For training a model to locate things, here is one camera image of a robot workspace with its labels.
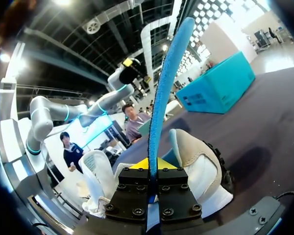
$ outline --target blue foam strip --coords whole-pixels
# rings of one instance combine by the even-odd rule
[[[156,185],[157,153],[162,123],[174,78],[183,54],[193,33],[194,19],[187,17],[178,29],[164,60],[151,117],[148,145],[148,160],[151,185]]]

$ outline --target white wall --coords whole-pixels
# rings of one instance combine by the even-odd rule
[[[268,11],[248,26],[242,29],[243,33],[250,35],[252,41],[256,41],[257,38],[254,35],[255,32],[263,30],[265,33],[269,31],[269,27],[275,31],[278,27],[282,26],[279,18],[272,12]]]
[[[225,13],[210,23],[200,40],[206,45],[216,63],[220,63],[241,51],[248,62],[256,56],[250,41]]]

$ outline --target woman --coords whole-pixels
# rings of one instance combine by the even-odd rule
[[[86,151],[79,147],[76,143],[71,143],[70,135],[67,132],[62,132],[60,134],[60,140],[62,141],[64,147],[63,158],[69,168],[69,171],[73,172],[77,169],[80,173],[83,173],[78,161],[86,153]]]

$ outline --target cyan box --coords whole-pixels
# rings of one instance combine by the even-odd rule
[[[254,81],[242,52],[215,65],[176,93],[187,111],[225,114]]]

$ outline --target man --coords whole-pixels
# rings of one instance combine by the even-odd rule
[[[275,33],[273,33],[273,31],[271,30],[271,28],[269,27],[269,34],[270,36],[274,39],[276,38],[279,42],[279,44],[281,44],[282,42],[280,41],[280,39],[275,35]]]
[[[70,135],[67,132],[62,132],[60,134],[60,140],[62,141],[64,147],[63,158],[69,168],[69,171],[73,172],[77,169],[80,173],[83,173],[78,161],[86,153],[86,151],[79,147],[76,143],[71,143]]]
[[[122,111],[128,116],[128,123],[126,125],[126,136],[131,141],[131,143],[136,143],[142,138],[138,131],[145,122],[150,119],[150,116],[145,113],[136,113],[131,104],[125,104],[122,107]]]

